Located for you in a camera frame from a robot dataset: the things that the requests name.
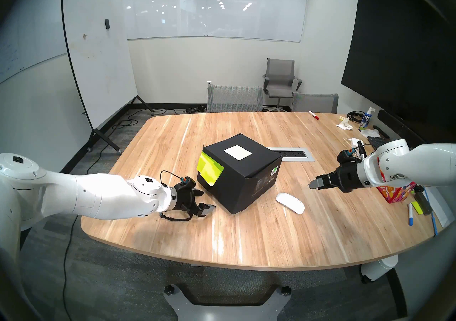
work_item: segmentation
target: black box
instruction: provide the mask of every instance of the black box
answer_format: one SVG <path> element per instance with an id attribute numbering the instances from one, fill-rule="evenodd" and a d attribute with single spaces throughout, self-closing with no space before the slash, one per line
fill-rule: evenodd
<path id="1" fill-rule="evenodd" d="M 242 149 L 245 149 L 251 154 L 238 160 L 225 152 L 232 147 L 236 147 L 241 153 Z M 214 186 L 210 186 L 200 172 L 196 179 L 231 214 L 246 209 L 275 184 L 282 162 L 280 154 L 241 133 L 203 147 L 203 153 L 223 166 L 223 171 Z"/>

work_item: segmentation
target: white computer mouse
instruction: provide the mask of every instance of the white computer mouse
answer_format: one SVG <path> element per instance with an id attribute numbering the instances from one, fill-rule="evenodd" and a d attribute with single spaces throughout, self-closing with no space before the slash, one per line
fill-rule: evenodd
<path id="1" fill-rule="evenodd" d="M 302 214 L 304 212 L 304 204 L 296 197 L 289 195 L 288 193 L 279 193 L 275 200 L 298 214 Z"/>

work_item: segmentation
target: wooden table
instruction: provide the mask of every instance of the wooden table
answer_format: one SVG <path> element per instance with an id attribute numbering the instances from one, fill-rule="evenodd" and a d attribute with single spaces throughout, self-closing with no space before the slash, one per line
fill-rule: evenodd
<path id="1" fill-rule="evenodd" d="M 158 214 L 102 221 L 82 217 L 91 238 L 150 256 L 237 269 L 305 270 L 360 264 L 403 252 L 433 237 L 431 216 L 414 215 L 408 225 L 406 202 L 388 204 L 376 188 L 342 193 L 310 190 L 315 176 L 337 166 L 349 148 L 344 138 L 366 139 L 356 129 L 336 127 L 338 114 L 234 112 L 160 116 L 149 119 L 131 141 L 111 174 L 125 179 L 159 178 L 165 169 L 196 179 L 203 145 L 238 133 L 266 147 L 305 147 L 315 162 L 283 162 L 277 182 L 246 210 L 231 215 L 207 193 L 197 202 L 217 206 L 205 218 L 170 222 Z M 163 174 L 175 185 L 178 179 Z M 196 187 L 203 189 L 199 183 Z M 275 201 L 288 192 L 305 205 L 302 215 Z M 184 217 L 183 212 L 167 215 Z"/>

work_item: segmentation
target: whiteboard wall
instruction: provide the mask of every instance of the whiteboard wall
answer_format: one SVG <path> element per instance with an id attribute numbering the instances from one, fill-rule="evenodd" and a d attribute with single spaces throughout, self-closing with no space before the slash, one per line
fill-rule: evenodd
<path id="1" fill-rule="evenodd" d="M 62 8 L 76 86 L 95 129 L 138 95 L 122 0 L 63 0 Z"/>
<path id="2" fill-rule="evenodd" d="M 17 0 L 0 26 L 0 83 L 66 52 L 60 0 Z"/>
<path id="3" fill-rule="evenodd" d="M 306 0 L 124 0 L 124 13 L 129 39 L 221 36 L 299 42 L 305 3 Z"/>

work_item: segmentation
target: white label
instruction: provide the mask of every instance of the white label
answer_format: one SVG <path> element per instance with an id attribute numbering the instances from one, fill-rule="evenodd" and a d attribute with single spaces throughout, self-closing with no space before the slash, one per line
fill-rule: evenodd
<path id="1" fill-rule="evenodd" d="M 251 154 L 251 152 L 249 152 L 248 150 L 245 150 L 242 147 L 239 147 L 238 145 L 225 149 L 224 152 L 227 152 L 228 154 L 230 154 L 233 158 L 235 158 L 237 160 L 244 159 L 245 157 L 247 157 Z"/>

